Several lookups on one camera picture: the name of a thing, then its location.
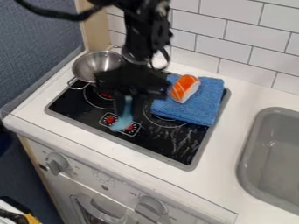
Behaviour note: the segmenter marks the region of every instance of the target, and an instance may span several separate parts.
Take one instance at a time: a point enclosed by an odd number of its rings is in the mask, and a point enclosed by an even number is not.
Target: oven handle
[[[101,221],[105,221],[109,224],[126,224],[127,222],[126,215],[124,215],[121,218],[115,218],[97,209],[95,206],[92,205],[93,199],[87,195],[80,194],[77,197],[77,201],[79,205],[81,205],[89,214],[93,215],[95,218]]]

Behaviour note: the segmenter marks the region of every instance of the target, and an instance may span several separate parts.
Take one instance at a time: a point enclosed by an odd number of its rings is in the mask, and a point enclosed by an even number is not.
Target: pot handle
[[[76,77],[73,77],[71,80],[67,82],[67,86],[70,87],[73,90],[83,90],[84,88],[88,87],[90,83],[87,83],[84,87],[73,87],[73,84],[77,81],[78,79]]]
[[[121,46],[118,46],[118,45],[110,45],[108,48],[107,48],[107,51],[110,51],[112,49],[115,49],[115,48],[122,48]]]

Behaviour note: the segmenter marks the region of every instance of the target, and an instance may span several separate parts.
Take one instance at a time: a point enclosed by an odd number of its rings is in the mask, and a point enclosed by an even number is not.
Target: silver pot
[[[122,56],[117,52],[102,51],[90,52],[79,57],[73,63],[73,77],[67,82],[71,89],[82,90],[89,85],[95,85],[96,74],[100,72],[111,71],[121,66]],[[84,87],[73,87],[74,82],[84,81],[87,84]]]

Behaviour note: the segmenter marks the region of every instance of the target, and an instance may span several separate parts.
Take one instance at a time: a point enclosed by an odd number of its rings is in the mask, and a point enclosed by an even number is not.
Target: black cable
[[[91,9],[85,10],[85,11],[81,12],[80,14],[72,14],[72,13],[65,12],[65,11],[43,9],[43,8],[40,8],[33,4],[27,3],[24,0],[14,0],[14,1],[16,3],[22,5],[23,7],[25,7],[27,10],[29,10],[35,14],[38,14],[40,16],[47,17],[47,18],[66,19],[66,20],[75,21],[75,22],[86,20],[91,15],[93,15],[95,12],[100,11],[102,9],[101,5],[95,5]]]

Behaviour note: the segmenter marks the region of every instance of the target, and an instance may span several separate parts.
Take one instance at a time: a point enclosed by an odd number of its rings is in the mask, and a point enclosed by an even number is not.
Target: grout line
[[[259,17],[258,25],[261,24],[261,17],[262,17],[262,14],[263,14],[263,12],[264,12],[264,8],[265,8],[265,4],[263,4],[263,5],[261,6],[261,14],[260,14],[260,17]]]
[[[249,65],[249,61],[251,59],[251,55],[253,54],[253,50],[254,50],[254,47],[252,46],[251,50],[250,50],[250,53],[249,53],[249,57],[248,57],[248,62],[247,62],[248,65]]]
[[[278,72],[275,74],[275,77],[273,79],[273,82],[272,82],[272,85],[271,85],[271,88],[273,88],[274,84],[275,84],[275,81],[276,81],[276,78],[278,76]]]
[[[172,58],[172,45],[170,45],[170,60]]]
[[[114,31],[114,30],[109,30],[110,32],[116,32],[116,33],[119,33],[119,34],[122,34],[122,35],[126,35],[126,33],[123,33],[123,32],[120,32],[120,31]]]
[[[204,37],[208,37],[208,38],[211,38],[211,39],[219,39],[219,40],[223,40],[222,38],[215,38],[215,37],[207,36],[207,35],[204,35],[204,34],[197,34],[197,33],[195,33],[195,32],[184,31],[184,30],[180,30],[180,29],[176,29],[176,28],[171,28],[171,29],[176,30],[176,31],[180,31],[180,32],[188,32],[188,33],[191,33],[191,34],[195,34],[195,35],[197,35],[197,36],[204,36]],[[114,30],[110,30],[110,31],[111,31],[111,32],[117,32],[117,33],[119,33],[119,34],[126,35],[126,33],[123,33],[123,32],[114,31]],[[246,45],[246,44],[239,43],[239,42],[235,42],[235,41],[232,41],[232,40],[227,40],[227,39],[225,39],[224,41],[231,42],[231,43],[234,43],[234,44],[243,45],[243,46],[251,46],[251,47],[259,48],[259,49],[266,50],[266,51],[270,51],[270,52],[287,54],[287,55],[290,55],[290,56],[293,56],[293,57],[297,57],[297,58],[299,57],[299,55],[296,55],[296,54],[292,54],[292,53],[288,53],[288,52],[279,52],[279,51],[276,51],[276,50],[273,50],[273,49],[268,49],[268,48],[264,48],[264,47],[260,47],[260,46]],[[186,50],[186,51],[190,51],[189,49],[185,49],[185,48],[182,48],[182,47],[178,47],[178,48],[184,49],[184,50]]]
[[[228,24],[228,20],[226,21],[225,30],[224,30],[224,32],[223,32],[223,39],[225,39],[225,38],[226,38],[227,24]]]
[[[284,49],[284,53],[287,51],[288,49],[288,46],[289,46],[289,41],[291,39],[291,36],[292,36],[292,32],[289,34],[289,38],[288,38],[288,41],[287,41],[287,44],[286,44],[286,48]]]
[[[173,30],[180,31],[180,32],[188,32],[188,33],[191,33],[191,34],[196,34],[196,35],[199,35],[199,36],[208,37],[208,38],[211,38],[211,39],[224,40],[224,41],[227,41],[227,42],[231,42],[231,43],[239,44],[239,45],[243,45],[243,46],[254,46],[254,47],[260,48],[260,49],[262,49],[262,50],[267,50],[267,51],[270,51],[270,52],[284,53],[284,54],[291,55],[291,56],[294,56],[294,57],[299,57],[299,55],[292,54],[292,53],[289,53],[289,52],[284,52],[284,51],[281,51],[281,52],[280,52],[280,51],[276,51],[276,50],[269,49],[269,48],[265,48],[265,47],[261,47],[261,46],[248,45],[248,44],[244,44],[244,43],[240,43],[240,42],[232,41],[232,40],[229,40],[229,39],[216,38],[216,37],[208,36],[208,35],[205,35],[205,34],[199,34],[199,33],[196,33],[196,32],[184,31],[184,30],[180,30],[180,29],[178,29],[178,28],[172,28],[172,29],[173,29]]]
[[[173,28],[173,10],[171,10],[170,27]]]
[[[265,2],[261,2],[259,0],[248,0],[250,2],[256,2],[256,3],[261,3],[264,4]],[[299,10],[299,8],[295,7],[295,6],[289,6],[289,5],[284,5],[284,4],[278,4],[278,3],[267,3],[267,4],[272,4],[272,5],[277,5],[277,6],[281,6],[281,7],[286,7],[286,8],[291,8],[291,9],[295,9],[295,10]]]
[[[222,59],[219,59],[219,62],[218,62],[218,66],[217,66],[217,74],[219,74],[221,60],[222,60]]]
[[[201,6],[201,0],[198,0],[198,13],[200,14],[200,7]]]
[[[109,12],[106,12],[108,15],[110,16],[116,16],[116,17],[119,17],[119,18],[124,18],[124,16],[120,16],[120,15],[116,15],[116,14],[113,14],[113,13],[109,13]]]
[[[178,10],[178,9],[175,9],[174,11],[182,11],[182,12],[187,12],[187,13],[195,14],[195,15],[198,15],[198,16],[204,16],[204,17],[208,17],[208,18],[218,18],[218,19],[221,19],[221,20],[226,20],[226,18],[222,18],[222,17],[214,17],[214,16],[210,16],[210,15],[202,14],[202,13],[201,13],[201,14],[198,14],[198,13],[196,13],[196,12],[191,12],[191,11],[187,11],[187,10]],[[272,29],[272,30],[276,30],[276,31],[290,32],[290,31],[286,31],[286,30],[282,30],[282,29],[278,29],[278,28],[274,28],[274,27],[265,26],[265,25],[250,24],[250,23],[247,23],[247,22],[241,22],[241,21],[233,20],[233,19],[228,19],[228,20],[229,20],[229,21],[236,22],[236,23],[244,24],[244,25],[255,25],[255,26],[264,27],[264,28],[268,28],[268,29]]]
[[[266,67],[262,67],[262,66],[255,66],[255,65],[251,65],[251,64],[244,63],[244,62],[239,62],[239,61],[237,61],[237,60],[233,60],[233,59],[224,59],[224,58],[220,58],[220,57],[218,57],[218,56],[211,55],[211,54],[207,54],[207,53],[204,53],[204,52],[194,52],[194,51],[191,51],[191,50],[188,50],[188,49],[184,49],[184,48],[182,48],[182,47],[178,47],[178,46],[173,46],[173,47],[174,47],[174,48],[177,48],[177,49],[185,50],[185,51],[187,51],[187,52],[191,52],[191,53],[199,53],[199,54],[203,54],[203,55],[206,55],[206,56],[209,56],[209,57],[213,57],[213,58],[215,58],[215,59],[228,60],[228,61],[232,61],[232,62],[235,62],[235,63],[239,63],[239,64],[242,64],[242,65],[245,65],[245,66],[257,67],[257,68],[264,69],[264,70],[268,70],[268,71],[271,71],[271,72],[281,73],[281,74],[287,74],[287,75],[290,75],[290,76],[294,76],[294,77],[299,78],[299,74],[298,74],[298,75],[295,75],[295,74],[291,74],[291,73],[284,73],[284,72],[281,72],[281,71],[275,71],[275,70],[273,70],[273,69],[266,68]]]
[[[195,36],[194,52],[196,52],[197,47],[198,47],[198,35]]]

